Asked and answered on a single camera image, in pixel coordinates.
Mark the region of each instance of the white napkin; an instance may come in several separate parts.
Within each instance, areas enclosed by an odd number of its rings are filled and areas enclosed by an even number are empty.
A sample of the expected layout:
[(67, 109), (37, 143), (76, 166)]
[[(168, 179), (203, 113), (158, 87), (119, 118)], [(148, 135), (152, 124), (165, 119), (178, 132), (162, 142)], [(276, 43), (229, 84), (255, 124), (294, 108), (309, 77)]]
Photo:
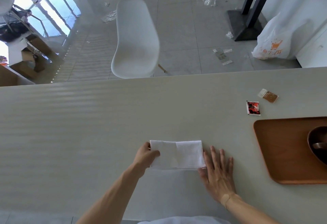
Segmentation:
[(159, 170), (195, 170), (206, 167), (202, 141), (170, 142), (150, 140), (151, 150), (159, 150), (151, 167)]

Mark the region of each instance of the forearm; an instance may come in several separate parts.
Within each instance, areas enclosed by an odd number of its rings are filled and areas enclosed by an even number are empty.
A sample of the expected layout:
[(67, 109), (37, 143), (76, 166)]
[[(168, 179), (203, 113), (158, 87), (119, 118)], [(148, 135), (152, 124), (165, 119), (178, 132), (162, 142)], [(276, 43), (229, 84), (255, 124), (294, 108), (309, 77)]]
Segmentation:
[(242, 224), (279, 224), (265, 213), (235, 197), (232, 197), (228, 200), (226, 203), (226, 208)]
[(76, 224), (120, 224), (141, 175), (137, 165), (129, 166), (104, 196)]

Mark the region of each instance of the white wall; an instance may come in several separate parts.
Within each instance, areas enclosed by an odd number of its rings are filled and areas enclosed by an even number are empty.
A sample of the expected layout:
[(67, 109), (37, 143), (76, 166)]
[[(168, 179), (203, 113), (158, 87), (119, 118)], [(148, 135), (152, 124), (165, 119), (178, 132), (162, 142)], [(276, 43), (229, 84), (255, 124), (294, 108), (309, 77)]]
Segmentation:
[(267, 0), (262, 13), (271, 20), (281, 12), (286, 28), (293, 28), (308, 19), (298, 28), (292, 38), (290, 55), (299, 50), (327, 23), (327, 0)]

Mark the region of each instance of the brown tray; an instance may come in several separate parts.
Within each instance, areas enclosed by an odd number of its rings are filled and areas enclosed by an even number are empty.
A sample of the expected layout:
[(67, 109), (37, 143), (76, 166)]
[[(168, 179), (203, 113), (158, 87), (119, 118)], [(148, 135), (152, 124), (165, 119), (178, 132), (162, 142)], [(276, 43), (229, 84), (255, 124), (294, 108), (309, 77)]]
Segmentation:
[(309, 131), (327, 117), (258, 120), (254, 132), (272, 180), (280, 184), (327, 184), (327, 166), (309, 148)]

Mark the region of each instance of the hand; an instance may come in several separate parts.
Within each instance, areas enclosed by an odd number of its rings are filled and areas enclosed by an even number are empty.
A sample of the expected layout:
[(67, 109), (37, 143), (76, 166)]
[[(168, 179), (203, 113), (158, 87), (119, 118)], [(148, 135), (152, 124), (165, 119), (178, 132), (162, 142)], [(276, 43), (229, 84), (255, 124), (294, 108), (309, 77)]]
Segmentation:
[(140, 176), (143, 176), (145, 169), (150, 167), (156, 157), (160, 156), (159, 151), (151, 151), (150, 143), (145, 142), (137, 151), (133, 164), (140, 170)]
[(225, 152), (220, 149), (217, 155), (213, 146), (210, 147), (211, 156), (207, 152), (203, 152), (206, 169), (198, 169), (198, 172), (214, 200), (221, 203), (223, 195), (228, 194), (230, 197), (236, 194), (235, 184), (233, 180), (233, 158), (229, 158), (228, 163), (225, 161)]

